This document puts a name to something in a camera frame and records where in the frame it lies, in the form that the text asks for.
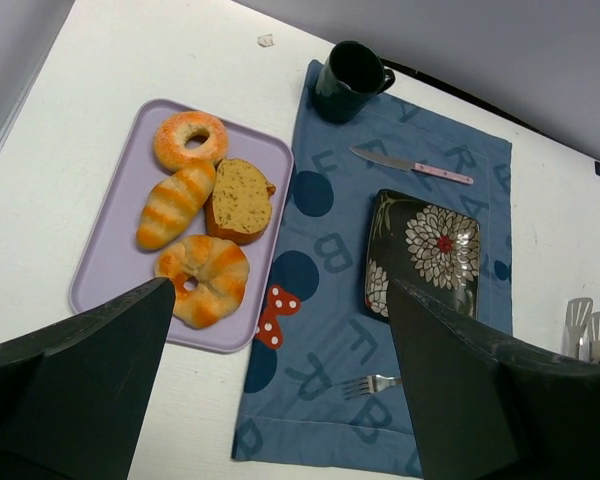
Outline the twisted ring bread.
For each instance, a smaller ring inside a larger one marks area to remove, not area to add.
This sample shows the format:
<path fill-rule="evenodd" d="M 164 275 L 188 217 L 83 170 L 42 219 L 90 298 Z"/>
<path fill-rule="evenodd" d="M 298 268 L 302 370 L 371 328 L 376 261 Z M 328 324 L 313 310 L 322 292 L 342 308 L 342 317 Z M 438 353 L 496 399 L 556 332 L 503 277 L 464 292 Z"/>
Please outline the twisted ring bread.
<path fill-rule="evenodd" d="M 154 265 L 154 274 L 174 286 L 173 314 L 196 329 L 210 327 L 239 308 L 249 273 L 249 262 L 238 245 L 208 235 L 182 238 Z"/>

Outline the metal tongs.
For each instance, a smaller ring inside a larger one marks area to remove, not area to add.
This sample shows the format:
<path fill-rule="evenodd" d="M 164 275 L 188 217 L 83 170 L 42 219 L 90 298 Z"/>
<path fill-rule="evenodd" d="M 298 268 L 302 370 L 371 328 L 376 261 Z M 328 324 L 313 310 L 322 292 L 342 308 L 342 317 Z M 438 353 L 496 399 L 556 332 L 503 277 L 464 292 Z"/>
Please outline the metal tongs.
<path fill-rule="evenodd" d="M 567 356 L 579 359 L 588 345 L 587 360 L 600 362 L 600 310 L 594 310 L 591 297 L 576 297 L 567 302 L 565 332 Z"/>

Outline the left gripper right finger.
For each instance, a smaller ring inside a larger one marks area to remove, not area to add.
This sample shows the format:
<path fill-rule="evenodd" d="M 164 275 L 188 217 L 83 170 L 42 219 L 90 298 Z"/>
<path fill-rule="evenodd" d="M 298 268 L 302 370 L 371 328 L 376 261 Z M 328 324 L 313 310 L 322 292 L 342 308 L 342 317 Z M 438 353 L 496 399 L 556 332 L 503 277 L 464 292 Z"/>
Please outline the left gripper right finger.
<path fill-rule="evenodd" d="M 389 324 L 427 479 L 600 479 L 600 362 L 463 316 L 403 280 Z"/>

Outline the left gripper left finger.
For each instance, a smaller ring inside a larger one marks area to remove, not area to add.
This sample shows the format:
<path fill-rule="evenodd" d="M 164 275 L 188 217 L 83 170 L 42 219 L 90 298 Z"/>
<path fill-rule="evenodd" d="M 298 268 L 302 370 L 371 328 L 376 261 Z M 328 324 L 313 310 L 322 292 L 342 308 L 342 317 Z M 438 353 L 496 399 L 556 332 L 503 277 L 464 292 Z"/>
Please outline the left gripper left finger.
<path fill-rule="evenodd" d="M 0 479 L 125 479 L 170 327 L 155 278 L 0 344 Z"/>

